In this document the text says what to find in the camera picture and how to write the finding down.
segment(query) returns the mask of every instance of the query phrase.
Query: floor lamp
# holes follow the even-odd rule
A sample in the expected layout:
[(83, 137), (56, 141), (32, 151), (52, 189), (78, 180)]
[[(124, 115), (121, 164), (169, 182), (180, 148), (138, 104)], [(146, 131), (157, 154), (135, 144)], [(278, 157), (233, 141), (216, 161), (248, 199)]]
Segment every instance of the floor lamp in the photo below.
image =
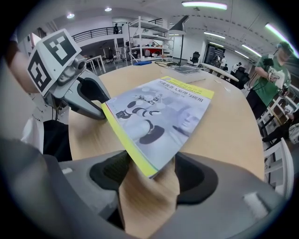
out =
[(179, 64), (181, 65), (182, 61), (182, 53), (183, 53), (183, 43), (184, 43), (184, 35), (186, 34), (185, 31), (185, 22), (189, 19), (189, 16), (184, 16), (177, 24), (175, 24), (169, 31), (169, 34), (179, 34), (182, 35), (182, 47), (181, 47), (181, 56), (179, 58)]

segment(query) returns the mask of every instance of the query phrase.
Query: camera lens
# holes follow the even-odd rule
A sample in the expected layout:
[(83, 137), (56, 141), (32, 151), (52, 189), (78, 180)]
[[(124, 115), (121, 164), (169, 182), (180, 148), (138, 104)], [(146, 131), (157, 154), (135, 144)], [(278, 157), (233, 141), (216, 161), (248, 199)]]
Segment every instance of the camera lens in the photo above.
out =
[(81, 62), (81, 63), (79, 64), (79, 66), (78, 66), (78, 69), (80, 70), (80, 69), (82, 69), (84, 66), (85, 66), (85, 62)]

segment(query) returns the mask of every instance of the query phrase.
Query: green shirt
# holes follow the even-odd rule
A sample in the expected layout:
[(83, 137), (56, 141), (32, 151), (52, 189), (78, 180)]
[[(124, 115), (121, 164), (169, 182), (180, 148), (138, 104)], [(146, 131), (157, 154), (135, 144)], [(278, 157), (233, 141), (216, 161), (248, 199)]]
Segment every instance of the green shirt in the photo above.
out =
[[(262, 67), (266, 72), (268, 72), (268, 74), (272, 74), (278, 79), (283, 79), (284, 84), (289, 87), (291, 83), (291, 76), (287, 68), (284, 65), (280, 65), (278, 63), (276, 56), (273, 58), (273, 66), (266, 66), (264, 65), (263, 61), (267, 58), (270, 58), (270, 56), (262, 56), (256, 66)], [(255, 82), (252, 89), (255, 90), (255, 92), (258, 94), (258, 96), (266, 106), (270, 104), (270, 102), (278, 92), (278, 87), (275, 85), (275, 82), (270, 82), (264, 77), (260, 77)]]

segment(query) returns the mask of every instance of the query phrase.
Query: black metal railing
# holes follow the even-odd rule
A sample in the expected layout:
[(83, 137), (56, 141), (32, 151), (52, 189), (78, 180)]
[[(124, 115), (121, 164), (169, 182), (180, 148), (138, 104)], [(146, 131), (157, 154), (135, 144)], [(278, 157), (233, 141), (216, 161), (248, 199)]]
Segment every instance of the black metal railing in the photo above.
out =
[[(103, 36), (103, 35), (113, 35), (114, 32), (114, 27), (110, 28), (98, 28), (98, 29), (93, 29), (85, 32), (81, 32), (79, 34), (73, 35), (72, 38), (75, 40), (75, 42), (81, 42), (90, 38), (95, 38), (98, 36)], [(122, 34), (122, 28), (118, 27), (118, 34)]]
[(149, 22), (154, 23), (154, 24), (156, 24), (156, 25), (158, 25), (158, 26), (163, 26), (163, 19), (162, 19), (162, 18), (158, 18), (158, 19), (155, 19), (155, 20), (151, 20), (151, 21), (149, 21)]

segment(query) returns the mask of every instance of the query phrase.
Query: book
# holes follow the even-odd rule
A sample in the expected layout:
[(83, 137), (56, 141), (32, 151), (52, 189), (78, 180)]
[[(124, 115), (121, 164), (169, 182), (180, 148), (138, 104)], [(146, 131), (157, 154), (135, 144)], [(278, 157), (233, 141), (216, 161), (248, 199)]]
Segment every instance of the book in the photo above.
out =
[(162, 77), (108, 100), (102, 109), (130, 157), (152, 178), (188, 140), (213, 94)]

